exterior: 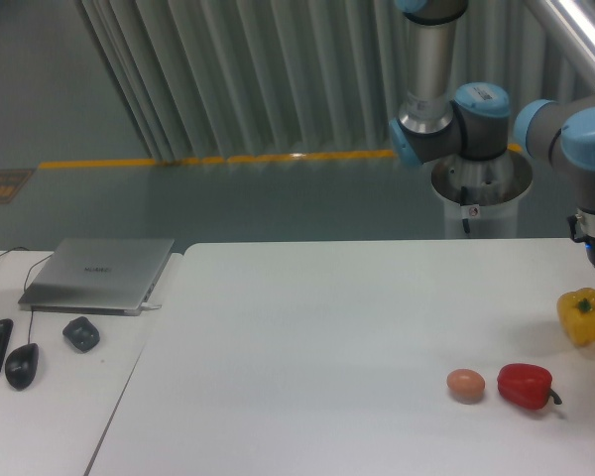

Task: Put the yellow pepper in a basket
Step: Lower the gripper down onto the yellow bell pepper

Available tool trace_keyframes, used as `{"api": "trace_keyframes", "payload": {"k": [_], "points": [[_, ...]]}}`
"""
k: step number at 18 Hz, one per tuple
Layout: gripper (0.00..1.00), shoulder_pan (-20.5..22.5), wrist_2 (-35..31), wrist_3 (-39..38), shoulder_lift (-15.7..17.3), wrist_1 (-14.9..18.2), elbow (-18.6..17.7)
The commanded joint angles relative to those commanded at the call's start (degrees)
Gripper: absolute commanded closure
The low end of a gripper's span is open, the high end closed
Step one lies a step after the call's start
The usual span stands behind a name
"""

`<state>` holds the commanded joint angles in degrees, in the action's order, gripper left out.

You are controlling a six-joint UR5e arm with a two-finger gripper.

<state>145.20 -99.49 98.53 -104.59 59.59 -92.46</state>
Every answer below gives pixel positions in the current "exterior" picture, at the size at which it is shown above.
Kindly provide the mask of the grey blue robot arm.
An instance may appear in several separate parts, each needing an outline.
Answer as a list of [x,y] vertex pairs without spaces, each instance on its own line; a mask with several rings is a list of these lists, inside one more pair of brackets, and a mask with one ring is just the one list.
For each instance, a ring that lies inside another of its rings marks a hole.
[[[401,1],[408,19],[407,98],[390,123],[395,153],[418,166],[455,157],[451,171],[437,171],[435,190],[456,203],[502,203],[531,183],[528,159],[564,174],[575,196],[570,236],[585,246],[595,268],[595,4],[531,1],[528,8],[592,86],[587,97],[561,104],[540,99],[517,116],[500,86],[475,82],[447,92],[457,21],[464,1]],[[511,158],[515,138],[524,158]]]

